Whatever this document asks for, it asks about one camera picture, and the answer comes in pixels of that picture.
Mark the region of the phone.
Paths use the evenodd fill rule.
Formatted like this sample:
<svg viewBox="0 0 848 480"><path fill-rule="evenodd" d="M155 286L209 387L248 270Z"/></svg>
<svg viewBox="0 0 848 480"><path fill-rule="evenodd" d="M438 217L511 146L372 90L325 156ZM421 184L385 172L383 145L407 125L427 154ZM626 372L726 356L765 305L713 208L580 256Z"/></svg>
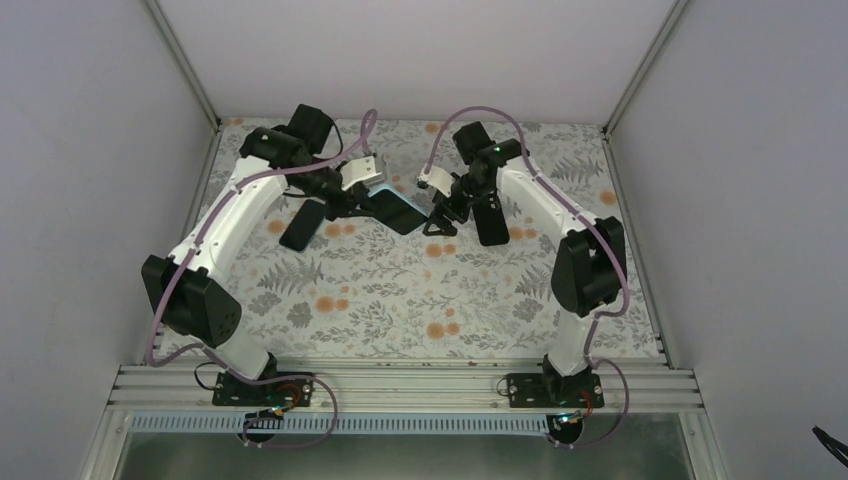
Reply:
<svg viewBox="0 0 848 480"><path fill-rule="evenodd" d="M399 235L414 232L428 219L417 205L388 185L376 188L368 198L373 217Z"/></svg>
<svg viewBox="0 0 848 480"><path fill-rule="evenodd" d="M306 200L279 239L279 245L295 252L303 252L325 220L326 205L316 200Z"/></svg>

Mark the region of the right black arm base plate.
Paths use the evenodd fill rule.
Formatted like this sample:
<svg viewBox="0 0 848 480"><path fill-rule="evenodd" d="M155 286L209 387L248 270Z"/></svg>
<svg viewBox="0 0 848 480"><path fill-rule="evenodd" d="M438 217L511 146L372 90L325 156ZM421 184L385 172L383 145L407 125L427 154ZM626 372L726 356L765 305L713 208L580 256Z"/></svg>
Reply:
<svg viewBox="0 0 848 480"><path fill-rule="evenodd" d="M542 373L510 373L506 396L511 408L602 408L605 406L600 377L583 373L560 378Z"/></svg>

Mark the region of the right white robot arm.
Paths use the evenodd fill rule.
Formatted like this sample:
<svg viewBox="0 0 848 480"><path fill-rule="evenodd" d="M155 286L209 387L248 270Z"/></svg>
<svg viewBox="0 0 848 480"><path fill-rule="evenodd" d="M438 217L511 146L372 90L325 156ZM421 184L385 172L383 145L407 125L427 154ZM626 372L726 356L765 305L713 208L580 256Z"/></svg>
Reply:
<svg viewBox="0 0 848 480"><path fill-rule="evenodd" d="M594 368L589 346L604 314L601 306L614 303L628 286L624 227L613 216L600 218L579 208L542 173L522 136L497 143L474 122L461 127L453 142L467 168L464 174L428 160L417 177L419 188L435 191L425 233L453 236L458 224L473 219L481 244L503 245L509 232L502 195L537 221L556 248L552 295L571 315L543 357L541 391L549 404L565 407L589 387Z"/></svg>

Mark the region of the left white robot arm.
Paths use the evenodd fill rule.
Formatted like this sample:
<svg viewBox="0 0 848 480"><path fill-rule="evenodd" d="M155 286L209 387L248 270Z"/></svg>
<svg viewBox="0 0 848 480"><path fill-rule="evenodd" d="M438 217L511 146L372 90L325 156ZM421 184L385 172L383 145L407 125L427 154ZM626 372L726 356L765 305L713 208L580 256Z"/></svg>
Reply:
<svg viewBox="0 0 848 480"><path fill-rule="evenodd" d="M228 182L190 233L165 257L149 256L142 279L154 312L151 331L165 325L191 339L239 380L255 405L278 391L273 355L241 326L242 308L226 290L231 267L266 209L289 186L327 203L349 206L364 196L363 181L377 171L366 149L378 113L368 110L358 138L334 157L318 159L334 127L323 111L299 105L286 125L257 127L239 149Z"/></svg>

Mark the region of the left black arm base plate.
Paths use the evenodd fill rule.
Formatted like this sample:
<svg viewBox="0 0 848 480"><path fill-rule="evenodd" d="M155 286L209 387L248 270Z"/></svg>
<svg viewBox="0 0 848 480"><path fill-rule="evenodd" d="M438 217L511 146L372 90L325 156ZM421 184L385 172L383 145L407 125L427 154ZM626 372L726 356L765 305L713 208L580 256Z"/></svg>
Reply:
<svg viewBox="0 0 848 480"><path fill-rule="evenodd" d="M249 385L228 373L218 375L211 403L214 406L291 408L308 407L312 380L298 378L269 385Z"/></svg>

